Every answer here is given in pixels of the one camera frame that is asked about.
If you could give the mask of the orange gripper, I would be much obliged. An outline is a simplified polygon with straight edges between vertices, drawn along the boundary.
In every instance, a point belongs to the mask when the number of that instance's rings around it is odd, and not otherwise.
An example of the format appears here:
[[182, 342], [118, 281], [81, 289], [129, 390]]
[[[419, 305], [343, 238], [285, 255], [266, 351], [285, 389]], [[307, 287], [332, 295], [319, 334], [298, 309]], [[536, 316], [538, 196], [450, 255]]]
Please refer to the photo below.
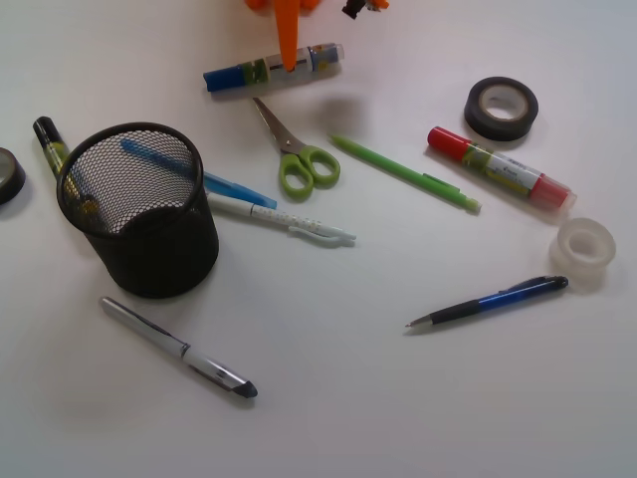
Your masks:
[[[265, 8], [269, 0], [245, 0], [252, 10]], [[275, 0], [280, 52], [287, 72], [292, 72], [297, 64], [298, 25], [300, 10], [312, 11], [319, 0]]]

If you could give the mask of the black connector on arm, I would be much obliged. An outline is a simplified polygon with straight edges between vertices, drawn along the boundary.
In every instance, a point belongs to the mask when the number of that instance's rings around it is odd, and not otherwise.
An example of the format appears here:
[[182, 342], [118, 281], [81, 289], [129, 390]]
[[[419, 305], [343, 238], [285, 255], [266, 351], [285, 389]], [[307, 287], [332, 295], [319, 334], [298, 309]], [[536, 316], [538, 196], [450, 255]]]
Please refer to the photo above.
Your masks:
[[355, 20], [363, 10], [380, 11], [389, 7], [387, 0], [347, 0], [341, 11], [350, 19]]

